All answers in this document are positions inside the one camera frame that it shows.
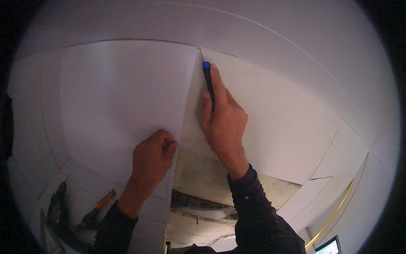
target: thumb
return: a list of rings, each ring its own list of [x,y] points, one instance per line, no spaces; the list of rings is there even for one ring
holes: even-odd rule
[[[178,147],[178,145],[179,145],[179,143],[177,141],[173,141],[169,145],[168,149],[166,150],[164,160],[167,163],[170,163],[171,165],[172,165],[173,156],[175,155],[176,148]]]
[[[210,93],[205,91],[203,94],[202,118],[200,120],[200,126],[202,129],[209,127],[210,120],[212,118],[212,108],[213,102],[210,98]]]

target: hand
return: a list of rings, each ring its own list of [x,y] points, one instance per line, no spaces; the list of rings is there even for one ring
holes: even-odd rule
[[[132,153],[132,175],[118,200],[120,211],[137,218],[144,201],[172,166],[178,142],[166,130],[158,130],[139,143]]]
[[[214,100],[214,112],[209,92],[204,93],[203,113],[200,125],[207,142],[226,167],[231,179],[243,177],[248,171],[248,161],[242,147],[242,136],[248,115],[224,88],[215,64],[210,65]]]

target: screen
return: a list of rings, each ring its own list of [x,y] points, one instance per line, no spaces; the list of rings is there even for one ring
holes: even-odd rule
[[[326,247],[322,248],[321,250],[316,251],[316,254],[339,254],[337,241],[334,240]]]

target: monitor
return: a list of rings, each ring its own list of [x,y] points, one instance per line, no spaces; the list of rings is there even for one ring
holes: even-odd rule
[[[335,236],[322,246],[315,249],[316,254],[341,254],[340,242]]]

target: black jacket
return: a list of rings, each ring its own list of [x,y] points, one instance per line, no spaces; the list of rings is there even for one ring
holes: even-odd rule
[[[228,177],[228,182],[238,212],[235,225],[238,247],[227,253],[306,253],[305,241],[276,214],[251,165],[243,178],[233,181]],[[100,224],[95,240],[95,253],[126,253],[137,220],[121,214],[117,202],[114,203]],[[207,246],[196,246],[185,252],[201,253],[216,252]]]

